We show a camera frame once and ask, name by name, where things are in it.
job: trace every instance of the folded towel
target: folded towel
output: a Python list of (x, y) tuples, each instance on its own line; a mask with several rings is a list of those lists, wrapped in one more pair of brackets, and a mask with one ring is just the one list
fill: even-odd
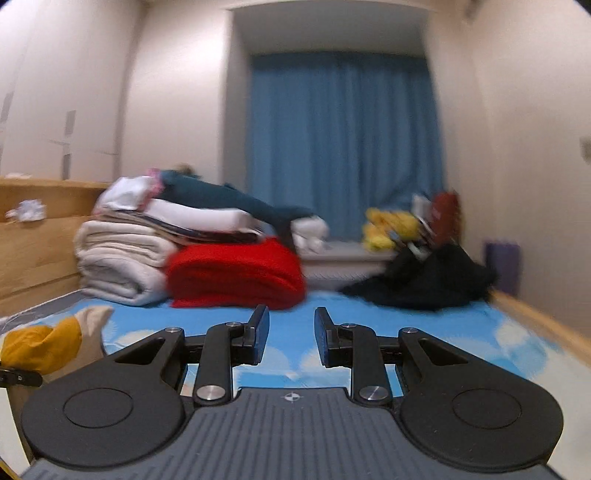
[(163, 222), (146, 215), (144, 212), (124, 212), (123, 210), (106, 210), (97, 217), (106, 222), (125, 222), (147, 226), (159, 236), (177, 245), (194, 244), (255, 244), (260, 242), (264, 234), (259, 229), (244, 228), (235, 232), (204, 232), (189, 230)]
[(187, 230), (200, 232), (232, 233), (258, 227), (257, 220), (237, 208), (191, 208), (160, 199), (150, 201), (144, 210), (144, 215)]
[(124, 305), (146, 305), (164, 300), (166, 278), (158, 268), (121, 253), (87, 250), (78, 262), (82, 292)]
[(90, 220), (80, 226), (74, 237), (78, 258), (82, 259), (89, 250), (95, 255), (125, 254), (146, 265), (163, 267), (177, 248), (147, 226)]
[(289, 309), (306, 296), (298, 256), (269, 238), (257, 245), (193, 245), (170, 259), (173, 307), (266, 304)]

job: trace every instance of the black bracket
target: black bracket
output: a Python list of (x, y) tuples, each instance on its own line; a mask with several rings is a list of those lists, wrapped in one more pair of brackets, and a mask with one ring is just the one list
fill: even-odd
[[(335, 325), (316, 310), (314, 332), (326, 368), (351, 368), (351, 400), (386, 407), (419, 449), (478, 472), (546, 463), (563, 427), (556, 400), (540, 386), (413, 327), (382, 337)], [(387, 364), (403, 396), (392, 398)]]
[(0, 388), (8, 388), (13, 385), (40, 387), (42, 383), (43, 377), (37, 372), (21, 370), (19, 368), (3, 367), (0, 364)]
[[(135, 461), (170, 441), (196, 408), (232, 401), (232, 366), (257, 365), (268, 333), (265, 306), (247, 323), (214, 325), (205, 335), (156, 332), (34, 392), (22, 410), (23, 432), (36, 456), (58, 463)], [(179, 395), (188, 364), (196, 363), (192, 398)], [(132, 434), (141, 441), (120, 440)]]

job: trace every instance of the blue sky pattern mattress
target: blue sky pattern mattress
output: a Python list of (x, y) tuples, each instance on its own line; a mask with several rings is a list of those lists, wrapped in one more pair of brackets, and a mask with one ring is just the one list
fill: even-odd
[[(186, 335), (205, 333), (223, 322), (246, 322), (252, 310), (239, 308), (173, 309), (167, 303), (154, 307), (128, 307), (87, 299), (67, 312), (35, 323), (54, 325), (78, 310), (110, 304), (115, 311), (103, 329), (108, 353), (115, 352), (167, 326), (179, 326)], [(299, 306), (271, 312), (271, 328), (262, 362), (234, 369), (235, 389), (240, 387), (348, 387), (350, 371), (326, 369), (314, 340), (314, 310), (324, 306), (335, 323), (354, 322), (373, 328), (378, 335), (397, 336), (414, 326), (450, 342), (499, 367), (526, 377), (549, 390), (559, 401), (565, 429), (550, 464), (569, 480), (589, 480), (591, 459), (591, 369), (560, 347), (541, 339), (484, 302), (436, 313), (377, 307), (333, 292), (313, 292)], [(197, 365), (187, 374), (183, 391), (191, 393)], [(392, 390), (400, 395), (394, 366), (388, 367)]]

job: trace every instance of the stack of folded bedding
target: stack of folded bedding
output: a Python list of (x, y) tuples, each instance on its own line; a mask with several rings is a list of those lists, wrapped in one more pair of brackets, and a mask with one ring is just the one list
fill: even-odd
[(167, 298), (163, 267), (176, 251), (153, 228), (131, 223), (91, 220), (74, 237), (82, 292), (126, 305)]
[[(87, 294), (131, 305), (170, 294), (176, 307), (272, 309), (305, 296), (291, 223), (310, 217), (308, 209), (272, 207), (228, 185), (153, 170), (119, 179), (93, 214), (75, 242)], [(319, 248), (327, 227), (310, 220), (296, 223), (297, 240)], [(265, 239), (261, 222), (280, 240)]]
[(167, 268), (173, 307), (266, 304), (289, 309), (304, 300), (306, 287), (298, 256), (268, 238), (254, 245), (193, 245)]
[(242, 210), (197, 209), (160, 199), (150, 200), (143, 211), (104, 209), (98, 218), (148, 226), (178, 245), (253, 244), (263, 238), (257, 220)]

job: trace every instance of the gray textured base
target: gray textured base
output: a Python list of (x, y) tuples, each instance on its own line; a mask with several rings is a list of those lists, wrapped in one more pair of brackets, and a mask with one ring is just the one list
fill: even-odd
[(357, 406), (342, 388), (244, 388), (228, 405), (197, 410), (172, 444), (143, 461), (109, 472), (75, 472), (41, 460), (23, 479), (556, 480), (556, 476), (543, 466), (484, 475), (443, 465), (417, 450), (388, 411)]

